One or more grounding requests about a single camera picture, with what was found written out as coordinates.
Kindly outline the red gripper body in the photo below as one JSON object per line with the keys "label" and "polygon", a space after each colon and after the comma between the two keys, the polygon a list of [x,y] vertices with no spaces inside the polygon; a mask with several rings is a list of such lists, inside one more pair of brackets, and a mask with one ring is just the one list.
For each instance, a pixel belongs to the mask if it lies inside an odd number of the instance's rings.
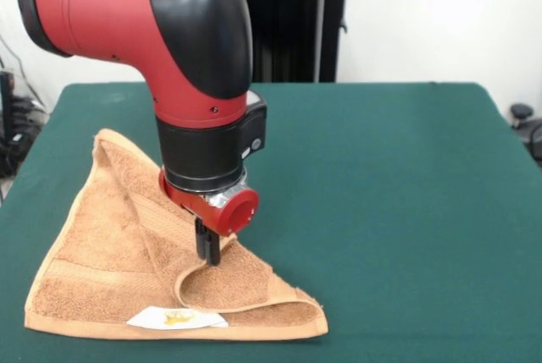
{"label": "red gripper body", "polygon": [[217,193],[179,190],[167,181],[163,170],[159,172],[158,182],[161,191],[174,204],[198,217],[204,226],[219,236],[236,234],[246,228],[259,206],[258,193],[247,184],[246,170],[236,184]]}

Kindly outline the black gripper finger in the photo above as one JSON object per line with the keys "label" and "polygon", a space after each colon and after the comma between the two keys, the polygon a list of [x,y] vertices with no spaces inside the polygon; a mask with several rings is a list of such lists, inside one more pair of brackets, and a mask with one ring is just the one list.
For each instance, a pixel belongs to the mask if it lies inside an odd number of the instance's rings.
{"label": "black gripper finger", "polygon": [[209,266],[216,267],[221,261],[220,237],[212,230],[208,230],[204,239],[205,260]]}
{"label": "black gripper finger", "polygon": [[207,227],[200,218],[195,220],[196,252],[199,258],[207,257]]}

